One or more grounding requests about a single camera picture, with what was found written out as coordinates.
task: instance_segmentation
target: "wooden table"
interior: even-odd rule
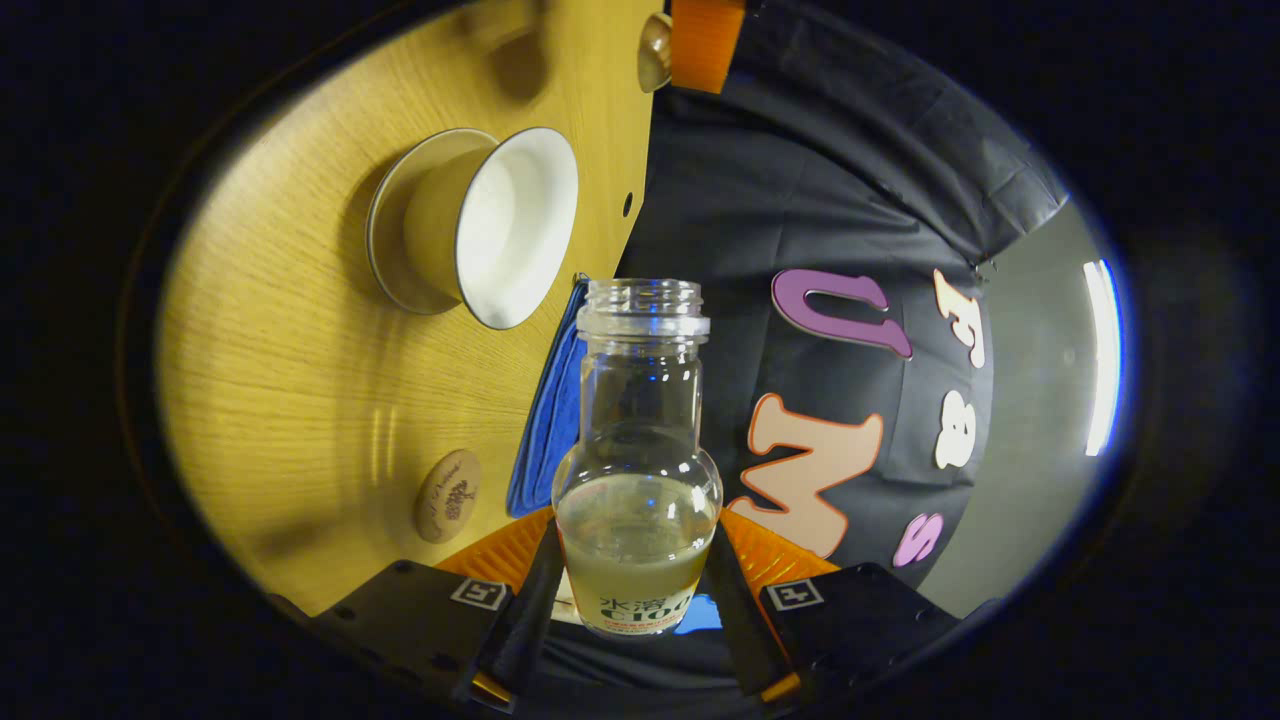
[[[170,450],[232,556],[307,614],[393,560],[436,562],[511,520],[516,450],[572,277],[612,277],[643,204],[652,96],[636,51],[660,0],[550,3],[503,45],[503,23],[531,18],[521,3],[410,28],[298,97],[212,181],[173,258],[156,338]],[[465,306],[397,309],[365,256],[383,173],[447,128],[500,140],[532,126],[570,140],[581,187],[541,306],[506,332]],[[456,448],[480,456],[484,483],[461,534],[430,544],[413,498]]]

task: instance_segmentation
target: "blue towel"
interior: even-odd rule
[[[507,488],[507,514],[512,518],[524,518],[550,505],[556,468],[577,442],[579,373],[586,355],[586,343],[577,340],[577,310],[586,301],[586,275],[579,274],[534,393],[534,406]]]
[[[689,610],[685,611],[685,618],[676,628],[676,634],[687,635],[695,630],[719,629],[722,629],[722,626],[716,601],[707,594],[695,594],[692,602],[689,603]]]

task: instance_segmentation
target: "orange object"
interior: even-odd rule
[[[518,593],[552,516],[550,507],[525,515],[445,557],[436,568],[492,583],[507,583],[512,592]]]
[[[813,552],[737,512],[721,512],[721,527],[737,553],[742,577],[756,603],[760,589],[790,580],[803,580],[840,570]]]
[[[718,95],[745,15],[745,0],[672,0],[671,83]]]

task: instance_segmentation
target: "pink letter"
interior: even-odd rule
[[[902,542],[897,546],[897,552],[893,553],[893,566],[901,568],[910,562],[916,562],[924,560],[933,552],[933,546],[938,544],[938,538],[942,537],[942,515],[916,515],[906,525],[906,532],[902,533]]]

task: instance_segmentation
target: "glass bottle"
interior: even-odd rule
[[[577,314],[581,428],[552,505],[579,615],[598,635],[675,629],[716,533],[723,487],[698,446],[701,305],[698,283],[593,281]]]

